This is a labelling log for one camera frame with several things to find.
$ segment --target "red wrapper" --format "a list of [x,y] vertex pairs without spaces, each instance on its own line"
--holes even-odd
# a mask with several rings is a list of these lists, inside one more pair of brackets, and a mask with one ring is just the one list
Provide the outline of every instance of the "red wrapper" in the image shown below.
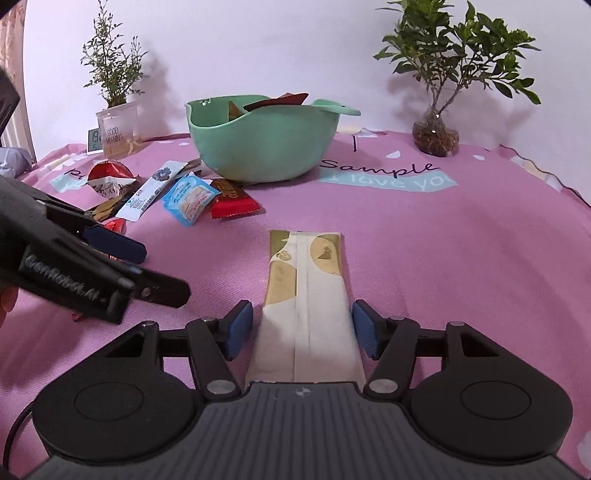
[[115,233],[120,233],[123,235],[123,230],[125,229],[125,220],[122,218],[116,218],[114,220],[110,220],[103,225],[106,229],[112,230]]
[[260,210],[261,206],[242,189],[226,179],[212,180],[212,187],[220,192],[213,200],[212,218],[232,218],[249,215]]
[[131,170],[121,162],[106,160],[92,167],[87,183],[96,193],[111,199],[127,193],[136,181]]

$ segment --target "potted plant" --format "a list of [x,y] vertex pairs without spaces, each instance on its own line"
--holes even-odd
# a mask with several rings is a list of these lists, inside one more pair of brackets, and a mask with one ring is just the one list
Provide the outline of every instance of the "potted plant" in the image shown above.
[[100,85],[107,108],[96,114],[106,158],[123,158],[133,152],[138,144],[138,111],[135,103],[127,102],[127,96],[143,92],[134,88],[144,77],[138,37],[133,37],[125,50],[123,35],[116,30],[121,23],[113,22],[113,14],[106,10],[108,0],[99,1],[99,14],[93,20],[94,36],[82,47],[80,63],[91,67],[91,80],[84,85]]
[[[472,83],[486,90],[494,86],[503,95],[523,93],[539,105],[538,96],[529,90],[533,78],[522,78],[518,59],[525,50],[540,50],[524,30],[509,30],[501,18],[494,20],[477,13],[468,2],[464,22],[451,25],[452,16],[444,11],[450,7],[446,0],[398,0],[387,2],[397,7],[384,10],[402,12],[402,19],[392,35],[386,35],[387,45],[374,57],[396,63],[394,73],[412,73],[426,84],[430,106],[422,121],[413,125],[416,146],[422,152],[445,157],[456,151],[459,135],[448,129],[442,113],[457,95]],[[452,94],[444,95],[450,86]]]

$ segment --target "pink tablecloth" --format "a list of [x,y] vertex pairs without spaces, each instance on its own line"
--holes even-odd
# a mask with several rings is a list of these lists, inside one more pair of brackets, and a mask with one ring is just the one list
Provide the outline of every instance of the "pink tablecloth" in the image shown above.
[[[138,301],[121,326],[73,323],[69,311],[22,293],[0,334],[0,437],[46,383],[140,320],[178,328],[221,316],[240,299],[252,300],[260,314],[270,229],[339,231],[351,301],[365,299],[384,316],[406,315],[428,328],[468,322],[562,385],[575,417],[560,456],[588,475],[577,447],[591,430],[591,212],[568,191],[481,148],[439,159],[402,134],[359,138],[358,148],[352,137],[337,136],[324,167],[251,187],[262,215],[204,216],[186,228],[157,202],[129,223],[128,235],[148,248],[148,268],[190,282],[193,297],[180,310]],[[125,163],[146,176],[166,160],[194,158],[190,140],[175,140],[154,142]],[[75,166],[84,173],[91,164]],[[57,194],[49,180],[64,171],[28,182]],[[372,176],[392,171],[396,182],[392,173]],[[101,201],[87,186],[58,196],[84,208]],[[238,378],[250,353],[246,348],[233,366]],[[167,365],[188,378],[186,364]],[[23,475],[44,458],[29,425],[14,446],[13,471]]]

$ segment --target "white snack bar wrapper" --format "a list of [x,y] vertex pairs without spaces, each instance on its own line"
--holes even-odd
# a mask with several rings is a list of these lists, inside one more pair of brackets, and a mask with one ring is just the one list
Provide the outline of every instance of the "white snack bar wrapper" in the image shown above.
[[134,196],[121,207],[117,218],[123,218],[130,222],[137,222],[139,217],[148,209],[155,198],[162,192],[173,178],[188,162],[168,160],[162,167],[144,183]]

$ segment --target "teal plastic bowl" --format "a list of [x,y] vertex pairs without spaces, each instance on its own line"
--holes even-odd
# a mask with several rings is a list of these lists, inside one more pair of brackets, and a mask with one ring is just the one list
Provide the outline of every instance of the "teal plastic bowl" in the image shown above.
[[330,100],[311,105],[273,105],[228,121],[228,102],[240,107],[266,100],[238,95],[186,105],[189,131],[203,162],[241,183],[289,180],[314,168],[335,136],[339,116],[359,110]]

